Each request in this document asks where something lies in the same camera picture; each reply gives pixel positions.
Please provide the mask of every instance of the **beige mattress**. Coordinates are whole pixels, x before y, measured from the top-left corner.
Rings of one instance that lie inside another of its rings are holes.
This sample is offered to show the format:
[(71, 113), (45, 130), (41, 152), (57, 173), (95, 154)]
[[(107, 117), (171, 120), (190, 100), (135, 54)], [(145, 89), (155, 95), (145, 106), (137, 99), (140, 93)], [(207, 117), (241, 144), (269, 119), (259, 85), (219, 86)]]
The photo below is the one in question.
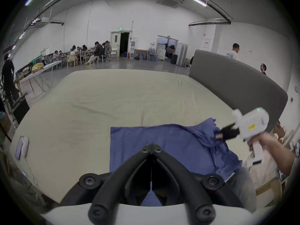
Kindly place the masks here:
[[(85, 173), (109, 172), (110, 127), (180, 124), (215, 118), (233, 122), (232, 109), (192, 78), (166, 72), (101, 69), (73, 72), (28, 111), (13, 138), (29, 138), (27, 163), (35, 185), (60, 202)], [(228, 141), (239, 159), (249, 155), (241, 139)], [(30, 174), (24, 158), (17, 166)]]

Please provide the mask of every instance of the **bed headboard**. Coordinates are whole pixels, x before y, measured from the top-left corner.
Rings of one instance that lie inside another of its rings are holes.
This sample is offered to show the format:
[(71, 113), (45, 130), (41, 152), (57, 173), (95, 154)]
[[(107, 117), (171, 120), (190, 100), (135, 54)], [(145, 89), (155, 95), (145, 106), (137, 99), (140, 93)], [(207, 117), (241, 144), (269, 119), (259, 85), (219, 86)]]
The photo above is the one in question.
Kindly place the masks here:
[(196, 50), (189, 76), (242, 114), (257, 107), (264, 108), (270, 117), (268, 132), (274, 128), (287, 103), (287, 93), (268, 76), (213, 52)]

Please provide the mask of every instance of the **yellow bag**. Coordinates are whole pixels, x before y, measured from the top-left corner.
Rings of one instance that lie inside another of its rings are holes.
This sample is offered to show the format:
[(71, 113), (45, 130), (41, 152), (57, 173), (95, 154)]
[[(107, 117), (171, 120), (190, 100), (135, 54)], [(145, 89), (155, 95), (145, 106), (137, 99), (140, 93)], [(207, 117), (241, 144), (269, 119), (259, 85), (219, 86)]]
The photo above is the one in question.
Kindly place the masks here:
[(31, 71), (32, 71), (32, 73), (35, 73), (43, 68), (44, 68), (44, 65), (42, 63), (37, 63), (37, 64), (33, 65)]

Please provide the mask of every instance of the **concrete floor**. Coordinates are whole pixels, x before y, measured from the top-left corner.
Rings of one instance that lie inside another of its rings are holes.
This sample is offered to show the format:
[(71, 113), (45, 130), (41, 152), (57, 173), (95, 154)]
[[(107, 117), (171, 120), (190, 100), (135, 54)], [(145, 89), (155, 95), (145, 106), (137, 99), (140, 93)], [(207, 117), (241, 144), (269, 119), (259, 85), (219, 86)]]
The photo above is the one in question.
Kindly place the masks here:
[[(80, 70), (88, 70), (88, 69), (139, 69), (139, 70), (151, 70), (151, 71), (161, 71), (161, 72), (169, 72), (169, 73), (179, 73), (183, 75), (189, 75), (189, 71), (185, 67), (179, 67), (174, 64), (171, 64), (170, 61), (160, 61), (160, 62), (150, 62), (150, 61), (142, 61), (142, 60), (134, 60), (127, 58), (113, 58), (110, 62), (107, 60), (103, 63), (100, 62), (98, 65), (78, 65), (75, 67), (70, 67), (67, 69), (64, 66), (62, 69), (54, 69), (52, 75), (52, 87), (55, 87), (65, 76), (69, 75), (74, 71)], [(51, 71), (45, 72), (43, 74), (45, 81), (48, 85), (51, 84)], [(37, 75), (36, 80), (42, 84), (41, 75)], [(36, 82), (31, 79), (32, 88), (28, 81), (21, 84), (22, 92), (28, 92), (25, 96), (26, 100), (31, 107), (36, 101), (38, 101), (42, 97), (42, 90), (36, 84)], [(43, 88), (47, 91), (48, 86), (43, 83)]]

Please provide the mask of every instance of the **blue cloth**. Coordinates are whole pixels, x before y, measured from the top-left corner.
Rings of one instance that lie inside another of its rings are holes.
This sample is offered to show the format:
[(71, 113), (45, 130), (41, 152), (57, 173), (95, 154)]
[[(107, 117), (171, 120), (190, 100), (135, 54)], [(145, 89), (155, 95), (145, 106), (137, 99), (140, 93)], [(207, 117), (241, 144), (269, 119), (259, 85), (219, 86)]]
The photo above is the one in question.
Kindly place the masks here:
[[(190, 172), (216, 173), (227, 180), (237, 172), (242, 161), (228, 149), (225, 142), (215, 139), (220, 129), (215, 119), (209, 118), (196, 126), (167, 124), (153, 127), (110, 128), (110, 172), (139, 152), (145, 145), (158, 144), (164, 151), (181, 162)], [(146, 197), (145, 206), (158, 206), (157, 199)]]

